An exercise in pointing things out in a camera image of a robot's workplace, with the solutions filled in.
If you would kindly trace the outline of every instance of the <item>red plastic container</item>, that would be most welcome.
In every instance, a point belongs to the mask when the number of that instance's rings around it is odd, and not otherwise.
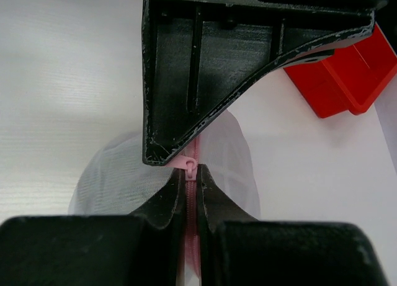
[[[285,68],[318,117],[366,112],[397,73],[397,56],[381,30],[319,63]]]

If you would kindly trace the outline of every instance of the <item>red part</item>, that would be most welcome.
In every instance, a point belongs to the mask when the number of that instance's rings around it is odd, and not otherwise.
[[[366,112],[397,74],[397,56],[378,26],[373,35],[313,64],[285,68],[318,117]]]

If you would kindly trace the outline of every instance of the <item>red basket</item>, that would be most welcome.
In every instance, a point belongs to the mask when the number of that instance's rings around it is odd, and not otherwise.
[[[355,45],[337,49],[319,63],[285,68],[318,117],[349,110],[366,112],[397,73],[397,56],[381,30]]]

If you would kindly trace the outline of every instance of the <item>zipper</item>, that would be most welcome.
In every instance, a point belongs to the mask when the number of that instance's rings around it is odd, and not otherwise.
[[[186,224],[185,224],[185,262],[201,276],[200,237],[197,225],[197,167],[199,164],[199,138],[194,139],[176,156],[167,167],[185,170],[186,175]]]

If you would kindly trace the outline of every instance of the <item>pink zipper pull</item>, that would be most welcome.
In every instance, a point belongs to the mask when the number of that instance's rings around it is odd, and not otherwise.
[[[186,181],[193,182],[197,178],[197,164],[194,158],[179,155],[166,166],[186,170]]]

